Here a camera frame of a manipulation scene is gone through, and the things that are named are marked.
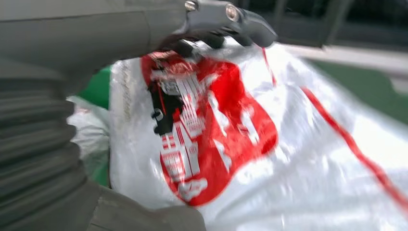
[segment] red graphic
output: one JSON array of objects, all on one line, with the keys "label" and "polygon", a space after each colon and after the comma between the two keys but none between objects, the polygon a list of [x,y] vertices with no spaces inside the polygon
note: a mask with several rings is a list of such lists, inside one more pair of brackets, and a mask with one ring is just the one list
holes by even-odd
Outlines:
[{"label": "red graphic", "polygon": [[[152,65],[149,59],[142,60],[147,81],[151,72],[145,68]],[[197,78],[202,91],[194,92],[193,102],[179,85],[184,110],[173,115],[173,131],[180,146],[177,152],[164,150],[160,158],[170,189],[193,206],[215,199],[241,167],[268,155],[278,142],[273,121],[245,91],[238,66],[203,58],[196,75],[191,78]],[[199,128],[193,135],[192,119]]]},{"label": "red graphic", "polygon": [[163,149],[175,148],[176,143],[174,142],[173,135],[162,136]]},{"label": "red graphic", "polygon": [[161,159],[172,178],[184,178],[186,175],[186,169],[184,169],[184,163],[180,152],[162,154]]}]

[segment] white plastic sheet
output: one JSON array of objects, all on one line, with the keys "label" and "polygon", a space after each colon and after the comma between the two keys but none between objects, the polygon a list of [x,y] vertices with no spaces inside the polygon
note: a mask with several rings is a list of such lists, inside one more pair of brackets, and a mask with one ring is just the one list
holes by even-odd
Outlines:
[{"label": "white plastic sheet", "polygon": [[408,129],[281,45],[120,61],[115,190],[209,231],[408,230]]},{"label": "white plastic sheet", "polygon": [[75,126],[72,142],[80,148],[85,171],[88,176],[108,163],[109,156],[109,112],[76,96],[68,98],[75,103],[75,112],[67,119]]}]

